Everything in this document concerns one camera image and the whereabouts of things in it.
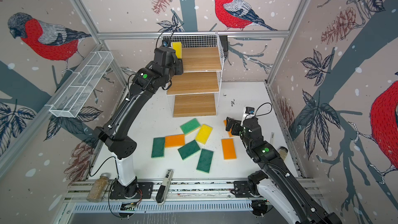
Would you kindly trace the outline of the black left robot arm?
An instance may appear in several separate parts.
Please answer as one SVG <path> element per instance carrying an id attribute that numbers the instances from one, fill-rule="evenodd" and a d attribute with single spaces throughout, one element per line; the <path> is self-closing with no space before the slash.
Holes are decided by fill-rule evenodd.
<path id="1" fill-rule="evenodd" d="M 132 199 L 139 193 L 133 166 L 133 152 L 137 143 L 128 137 L 128 131 L 157 90 L 169 89 L 173 76 L 182 74 L 183 62 L 177 57 L 176 50 L 170 47 L 156 48 L 154 59 L 133 74 L 128 95 L 114 115 L 103 127 L 96 128 L 98 139 L 108 147 L 115 158 L 119 175 L 115 186 L 123 198 Z"/>

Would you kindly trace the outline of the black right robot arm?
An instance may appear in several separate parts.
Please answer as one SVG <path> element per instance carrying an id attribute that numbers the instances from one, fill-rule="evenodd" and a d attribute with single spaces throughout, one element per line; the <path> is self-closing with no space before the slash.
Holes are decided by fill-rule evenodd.
<path id="1" fill-rule="evenodd" d="M 258 118 L 238 121 L 228 117 L 226 131 L 239 136 L 247 154 L 260 170 L 248 176 L 253 196 L 266 199 L 290 224 L 340 224 L 335 213 L 327 213 L 291 174 L 278 151 L 264 140 Z"/>

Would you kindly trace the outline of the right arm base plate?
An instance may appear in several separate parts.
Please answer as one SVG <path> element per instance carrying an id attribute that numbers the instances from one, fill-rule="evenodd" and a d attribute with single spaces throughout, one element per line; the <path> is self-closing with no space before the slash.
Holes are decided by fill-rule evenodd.
<path id="1" fill-rule="evenodd" d="M 238 180 L 233 182 L 233 188 L 230 193 L 236 198 L 258 198 L 258 192 L 255 185 L 246 180 Z"/>

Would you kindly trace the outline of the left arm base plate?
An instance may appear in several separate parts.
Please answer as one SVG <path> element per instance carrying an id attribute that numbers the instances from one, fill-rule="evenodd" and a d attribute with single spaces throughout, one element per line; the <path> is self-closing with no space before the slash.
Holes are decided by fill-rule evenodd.
<path id="1" fill-rule="evenodd" d="M 122 186 L 116 180 L 110 189 L 109 198 L 111 200 L 150 199 L 152 190 L 152 182 L 137 182 L 131 183 L 129 186 Z"/>

